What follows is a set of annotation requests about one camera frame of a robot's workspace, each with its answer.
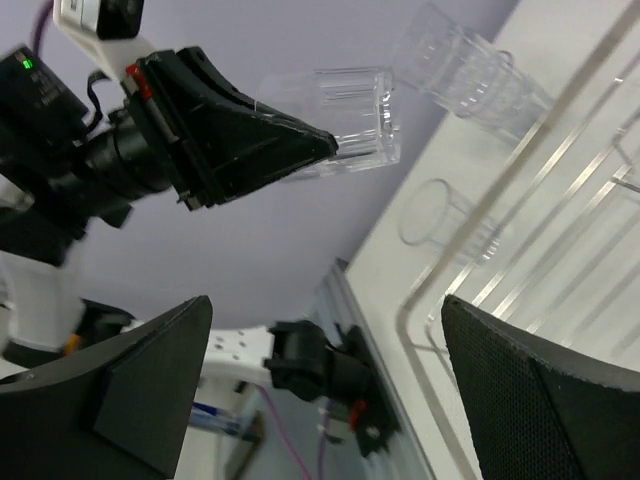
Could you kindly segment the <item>clear glass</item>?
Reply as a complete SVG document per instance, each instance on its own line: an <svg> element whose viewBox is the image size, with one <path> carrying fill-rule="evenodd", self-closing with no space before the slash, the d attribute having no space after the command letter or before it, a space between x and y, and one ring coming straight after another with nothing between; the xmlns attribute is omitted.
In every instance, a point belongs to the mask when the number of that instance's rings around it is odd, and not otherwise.
<svg viewBox="0 0 640 480"><path fill-rule="evenodd" d="M330 132L338 143L329 160L287 176L287 183L397 164L401 120L394 77L385 67L321 69L265 77L263 103Z"/></svg>
<svg viewBox="0 0 640 480"><path fill-rule="evenodd" d="M396 44L395 79L462 120L517 145L554 100L513 55L497 49L431 2Z"/></svg>
<svg viewBox="0 0 640 480"><path fill-rule="evenodd" d="M443 253L474 208L475 205L446 180L426 180L401 209L399 237L405 245L428 246L436 253ZM486 218L457 250L454 261L460 265L486 263L497 253L499 237L497 222L492 217Z"/></svg>

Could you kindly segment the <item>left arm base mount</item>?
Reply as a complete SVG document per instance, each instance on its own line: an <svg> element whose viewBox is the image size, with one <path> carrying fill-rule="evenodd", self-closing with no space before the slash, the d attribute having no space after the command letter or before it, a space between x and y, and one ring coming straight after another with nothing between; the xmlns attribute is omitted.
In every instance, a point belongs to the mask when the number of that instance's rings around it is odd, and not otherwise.
<svg viewBox="0 0 640 480"><path fill-rule="evenodd" d="M273 346L263 366L274 388L306 402L325 397L344 406L362 457L389 448L400 422L360 327L341 331L338 346L309 320L279 321L267 332Z"/></svg>

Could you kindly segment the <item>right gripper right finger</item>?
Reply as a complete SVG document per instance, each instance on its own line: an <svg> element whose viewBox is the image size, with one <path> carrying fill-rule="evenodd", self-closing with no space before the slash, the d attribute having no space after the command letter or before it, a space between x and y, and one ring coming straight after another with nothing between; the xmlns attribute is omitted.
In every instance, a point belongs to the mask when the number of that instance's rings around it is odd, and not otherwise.
<svg viewBox="0 0 640 480"><path fill-rule="evenodd" d="M638 478L638 372L454 295L441 320L483 478Z"/></svg>

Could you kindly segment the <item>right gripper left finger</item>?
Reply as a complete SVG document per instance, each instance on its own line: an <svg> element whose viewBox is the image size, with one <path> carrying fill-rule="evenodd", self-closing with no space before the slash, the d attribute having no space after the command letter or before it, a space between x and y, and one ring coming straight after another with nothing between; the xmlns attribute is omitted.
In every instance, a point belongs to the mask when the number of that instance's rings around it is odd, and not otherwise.
<svg viewBox="0 0 640 480"><path fill-rule="evenodd" d="M194 297L2 380L2 478L173 478L212 316Z"/></svg>

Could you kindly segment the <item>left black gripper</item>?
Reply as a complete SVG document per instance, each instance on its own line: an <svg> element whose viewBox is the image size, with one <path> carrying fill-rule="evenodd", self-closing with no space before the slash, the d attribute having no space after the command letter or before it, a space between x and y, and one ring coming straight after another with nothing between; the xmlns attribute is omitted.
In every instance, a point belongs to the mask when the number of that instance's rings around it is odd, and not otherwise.
<svg viewBox="0 0 640 480"><path fill-rule="evenodd" d="M130 204L173 188L193 211L247 196L337 154L328 131L240 92L200 47L128 60L100 168Z"/></svg>

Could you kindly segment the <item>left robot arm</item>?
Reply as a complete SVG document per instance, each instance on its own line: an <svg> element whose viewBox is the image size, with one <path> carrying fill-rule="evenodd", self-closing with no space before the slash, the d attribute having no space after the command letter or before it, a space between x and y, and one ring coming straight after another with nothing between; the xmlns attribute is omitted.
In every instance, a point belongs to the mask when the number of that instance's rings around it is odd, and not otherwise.
<svg viewBox="0 0 640 480"><path fill-rule="evenodd" d="M32 51L1 62L1 271L14 309L2 357L31 369L120 333L130 315L82 299L89 223L119 228L167 190L189 210L247 196L334 157L336 139L237 90L198 47L127 65L122 107L84 104Z"/></svg>

